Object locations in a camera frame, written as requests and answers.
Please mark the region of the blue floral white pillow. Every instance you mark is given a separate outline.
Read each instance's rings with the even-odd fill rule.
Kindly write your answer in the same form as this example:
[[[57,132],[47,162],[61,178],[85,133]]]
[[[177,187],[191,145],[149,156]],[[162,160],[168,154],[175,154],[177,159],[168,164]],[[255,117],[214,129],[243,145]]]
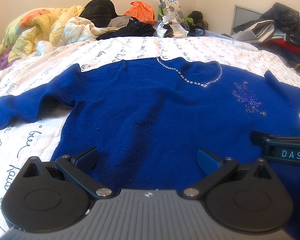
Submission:
[[[174,14],[178,23],[184,22],[184,15],[179,0],[159,0],[163,15]]]

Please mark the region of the yellow floral quilt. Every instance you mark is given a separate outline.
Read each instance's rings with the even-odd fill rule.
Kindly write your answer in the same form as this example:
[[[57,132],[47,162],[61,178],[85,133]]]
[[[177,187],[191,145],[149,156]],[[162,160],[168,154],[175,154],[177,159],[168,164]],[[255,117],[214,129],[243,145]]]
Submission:
[[[0,44],[0,55],[10,50],[8,61],[24,59],[36,52],[39,41],[47,41],[53,47],[89,40],[109,32],[112,28],[99,28],[79,14],[84,7],[38,8],[13,20],[5,31]]]

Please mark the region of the blue beaded knit sweater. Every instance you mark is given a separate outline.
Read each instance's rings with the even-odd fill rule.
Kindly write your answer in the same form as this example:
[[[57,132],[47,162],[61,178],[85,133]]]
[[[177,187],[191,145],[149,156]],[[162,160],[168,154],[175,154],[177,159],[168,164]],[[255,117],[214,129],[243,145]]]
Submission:
[[[122,60],[0,98],[0,239],[300,239],[300,88]]]

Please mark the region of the black round cushion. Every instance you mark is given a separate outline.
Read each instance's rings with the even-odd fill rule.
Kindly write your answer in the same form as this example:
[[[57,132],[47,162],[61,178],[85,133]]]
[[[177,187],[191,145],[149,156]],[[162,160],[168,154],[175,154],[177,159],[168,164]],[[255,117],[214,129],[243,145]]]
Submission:
[[[117,16],[111,0],[91,0],[80,14],[80,17],[90,20],[99,28],[107,27]]]

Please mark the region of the white script-print bedsheet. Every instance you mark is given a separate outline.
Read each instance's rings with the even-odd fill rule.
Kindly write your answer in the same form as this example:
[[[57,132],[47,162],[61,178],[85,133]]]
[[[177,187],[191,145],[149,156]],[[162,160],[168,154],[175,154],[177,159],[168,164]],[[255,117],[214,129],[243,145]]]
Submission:
[[[250,164],[250,133],[289,136],[300,126],[300,76],[274,54],[217,37],[117,37],[41,49],[0,71],[0,239],[3,198],[21,169],[95,147],[87,174],[140,189],[138,211],[162,207],[206,173],[205,148]]]

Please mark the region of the pile of clothes at right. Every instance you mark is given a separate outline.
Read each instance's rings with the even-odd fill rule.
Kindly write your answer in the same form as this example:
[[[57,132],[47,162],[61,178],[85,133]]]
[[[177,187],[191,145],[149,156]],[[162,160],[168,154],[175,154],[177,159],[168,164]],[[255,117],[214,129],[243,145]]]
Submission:
[[[232,38],[277,55],[300,74],[300,13],[276,2],[260,15],[232,28]]]

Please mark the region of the dark clothes on bed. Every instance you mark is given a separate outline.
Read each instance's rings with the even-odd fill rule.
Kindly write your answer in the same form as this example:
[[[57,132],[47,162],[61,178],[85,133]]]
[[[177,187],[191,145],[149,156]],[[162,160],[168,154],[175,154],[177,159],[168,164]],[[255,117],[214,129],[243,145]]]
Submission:
[[[111,30],[102,34],[97,40],[115,37],[146,37],[153,36],[155,33],[151,24],[140,22],[132,16],[117,16],[110,20],[108,27],[115,27],[118,30]]]

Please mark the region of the green plastic basket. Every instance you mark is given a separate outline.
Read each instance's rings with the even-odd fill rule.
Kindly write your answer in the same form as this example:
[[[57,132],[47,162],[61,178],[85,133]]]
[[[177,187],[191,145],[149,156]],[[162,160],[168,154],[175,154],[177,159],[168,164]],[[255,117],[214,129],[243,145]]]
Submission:
[[[158,9],[158,14],[159,14],[160,17],[163,17],[163,16],[164,16],[163,10],[162,10],[161,7],[159,7],[159,9]],[[184,21],[193,23],[193,19],[190,18],[190,17],[184,17]]]

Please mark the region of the orange plastic bag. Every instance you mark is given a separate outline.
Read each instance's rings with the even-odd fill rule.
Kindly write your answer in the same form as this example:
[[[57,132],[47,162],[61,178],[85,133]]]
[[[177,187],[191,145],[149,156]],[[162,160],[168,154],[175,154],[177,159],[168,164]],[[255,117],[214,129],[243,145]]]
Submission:
[[[149,4],[142,1],[134,1],[130,5],[130,9],[124,13],[125,16],[134,17],[142,23],[155,24],[154,10]]]

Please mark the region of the dark plush toy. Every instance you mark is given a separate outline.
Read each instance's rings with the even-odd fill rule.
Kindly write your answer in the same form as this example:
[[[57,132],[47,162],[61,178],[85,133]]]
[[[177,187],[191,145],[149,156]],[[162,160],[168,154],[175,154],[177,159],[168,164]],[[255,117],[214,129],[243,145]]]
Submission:
[[[188,15],[188,18],[193,20],[195,26],[203,27],[205,30],[209,29],[209,24],[203,19],[202,12],[195,10]]]

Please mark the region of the grey wall panel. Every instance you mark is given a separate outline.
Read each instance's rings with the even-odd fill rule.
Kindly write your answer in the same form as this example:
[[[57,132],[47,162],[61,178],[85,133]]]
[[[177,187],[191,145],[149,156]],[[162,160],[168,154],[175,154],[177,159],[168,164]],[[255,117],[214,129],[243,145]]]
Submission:
[[[239,5],[235,5],[234,7],[234,15],[232,19],[232,26],[231,26],[231,33],[230,35],[234,34],[233,28],[241,25],[243,23],[256,20],[262,15],[262,12],[242,7]]]

